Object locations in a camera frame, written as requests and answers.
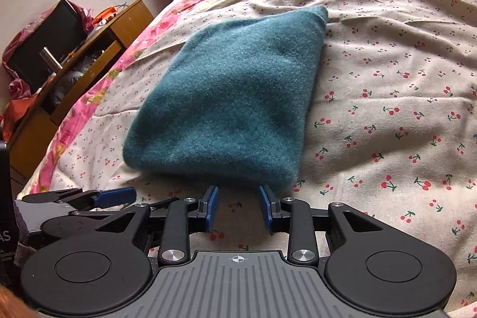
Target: cherry print bed sheet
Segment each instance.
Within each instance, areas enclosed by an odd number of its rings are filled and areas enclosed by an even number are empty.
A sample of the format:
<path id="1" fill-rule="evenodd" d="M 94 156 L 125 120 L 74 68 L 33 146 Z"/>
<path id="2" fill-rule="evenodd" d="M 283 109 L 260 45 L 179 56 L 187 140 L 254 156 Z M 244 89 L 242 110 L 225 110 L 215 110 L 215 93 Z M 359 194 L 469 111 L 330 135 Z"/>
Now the cherry print bed sheet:
<path id="1" fill-rule="evenodd" d="M 342 201 L 442 249 L 458 272 L 447 310 L 472 317 L 476 2 L 176 0 L 73 108 L 22 194 L 133 185 L 138 201 L 200 196 L 208 182 L 150 176 L 125 166 L 122 143 L 141 103 L 185 41 L 206 24 L 322 4 L 329 23 L 300 176 L 280 196 L 296 196 L 312 207 Z M 324 237 L 317 238 L 326 255 Z M 263 230 L 252 188 L 222 188 L 215 230 L 191 240 L 194 249 L 245 251 L 285 249 L 286 243 L 286 235 Z"/>

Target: gray ribbed plate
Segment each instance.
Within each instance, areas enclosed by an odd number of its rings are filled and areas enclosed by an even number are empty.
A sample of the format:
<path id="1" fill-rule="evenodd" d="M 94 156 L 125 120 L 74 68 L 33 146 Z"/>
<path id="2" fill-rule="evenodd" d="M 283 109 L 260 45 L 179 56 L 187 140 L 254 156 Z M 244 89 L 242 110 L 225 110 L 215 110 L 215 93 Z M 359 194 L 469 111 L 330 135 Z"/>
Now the gray ribbed plate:
<path id="1" fill-rule="evenodd" d="M 370 318 L 336 298 L 317 271 L 278 251 L 198 252 L 162 268 L 150 288 L 107 318 Z M 428 318 L 445 318 L 442 311 Z"/>

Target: folded towel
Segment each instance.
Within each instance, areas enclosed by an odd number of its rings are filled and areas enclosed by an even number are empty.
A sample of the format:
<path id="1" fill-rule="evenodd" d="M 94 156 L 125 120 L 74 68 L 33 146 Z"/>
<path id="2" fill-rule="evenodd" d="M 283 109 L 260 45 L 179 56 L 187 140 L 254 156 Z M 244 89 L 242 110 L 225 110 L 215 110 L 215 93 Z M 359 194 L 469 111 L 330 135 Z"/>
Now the folded towel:
<path id="1" fill-rule="evenodd" d="M 214 184 L 290 187 L 327 17 L 314 6 L 198 31 L 135 117 L 126 164 Z"/>

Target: floral blanket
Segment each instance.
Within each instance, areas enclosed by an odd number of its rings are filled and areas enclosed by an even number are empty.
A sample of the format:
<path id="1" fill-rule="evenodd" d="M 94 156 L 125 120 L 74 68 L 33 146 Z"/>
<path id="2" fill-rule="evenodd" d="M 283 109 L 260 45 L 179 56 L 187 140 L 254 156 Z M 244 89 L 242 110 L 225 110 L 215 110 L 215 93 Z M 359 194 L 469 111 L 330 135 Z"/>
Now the floral blanket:
<path id="1" fill-rule="evenodd" d="M 200 196 L 206 184 L 124 164 L 141 103 L 201 27 L 311 4 L 329 23 L 300 176 L 280 196 L 342 201 L 440 248 L 458 273 L 447 311 L 477 317 L 477 0 L 175 0 L 75 104 L 21 196 L 127 185 L 138 201 Z M 287 235 L 262 228 L 256 188 L 222 188 L 215 230 L 191 244 L 285 249 Z"/>

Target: bed sheet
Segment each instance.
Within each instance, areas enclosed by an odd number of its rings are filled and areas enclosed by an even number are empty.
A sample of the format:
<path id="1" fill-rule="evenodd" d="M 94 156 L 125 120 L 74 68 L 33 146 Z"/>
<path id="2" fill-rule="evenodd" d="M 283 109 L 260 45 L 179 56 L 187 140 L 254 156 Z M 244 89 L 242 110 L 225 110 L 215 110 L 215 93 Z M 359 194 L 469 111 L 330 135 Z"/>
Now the bed sheet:
<path id="1" fill-rule="evenodd" d="M 73 107 L 22 192 L 133 185 L 138 201 L 200 196 L 209 182 L 128 168 L 122 143 L 190 36 L 210 23 L 322 4 L 329 23 L 300 176 L 280 196 L 342 201 L 446 252 L 447 311 L 477 313 L 477 0 L 175 0 Z M 320 255 L 327 255 L 317 235 Z M 193 249 L 285 249 L 262 229 L 256 188 L 222 188 L 215 229 Z"/>

